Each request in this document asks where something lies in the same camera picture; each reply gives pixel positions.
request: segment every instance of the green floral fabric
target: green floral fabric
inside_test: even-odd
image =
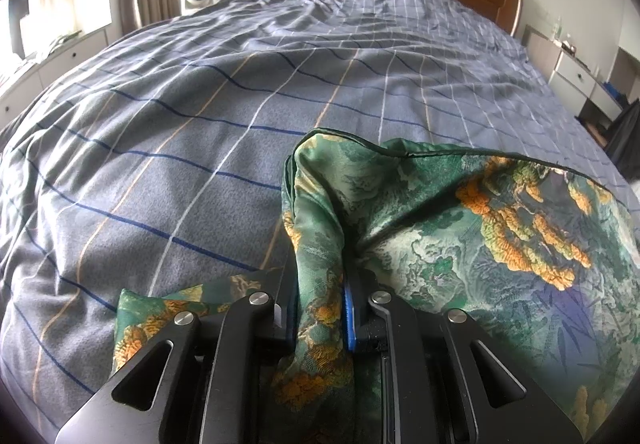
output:
[[[376,442],[377,361],[344,345],[342,254],[416,309],[466,310],[590,435],[640,363],[631,218],[570,169],[518,155],[310,132],[287,160],[282,220],[298,264],[295,353],[264,403],[263,442]],[[171,295],[123,291],[114,368],[180,310],[224,310],[264,275]]]

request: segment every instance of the black cloth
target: black cloth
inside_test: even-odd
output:
[[[640,180],[640,100],[625,108],[607,131],[604,151],[628,182]]]

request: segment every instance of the gray bed sheet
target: gray bed sheet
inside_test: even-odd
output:
[[[283,264],[282,167],[315,126],[569,166],[638,225],[524,49],[456,0],[222,0],[108,47],[0,134],[0,376],[46,440],[107,379],[123,287]]]

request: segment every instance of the silver bolt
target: silver bolt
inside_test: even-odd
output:
[[[466,312],[462,309],[451,309],[447,312],[447,318],[452,323],[464,323],[466,321]]]
[[[387,291],[375,291],[375,293],[371,295],[371,300],[373,303],[383,305],[391,301],[391,294],[389,294]]]
[[[251,305],[264,305],[269,301],[269,295],[267,293],[263,293],[262,291],[258,293],[253,293],[249,296],[249,303]]]
[[[176,325],[188,325],[193,321],[193,312],[189,312],[188,310],[183,310],[182,312],[178,312],[175,315],[174,323]]]

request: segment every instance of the triangular cutout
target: triangular cutout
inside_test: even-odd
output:
[[[149,410],[154,403],[172,347],[172,343],[166,340],[149,350],[142,361],[113,389],[113,400],[140,411]]]
[[[471,342],[486,397],[492,408],[524,398],[527,391],[480,340]]]

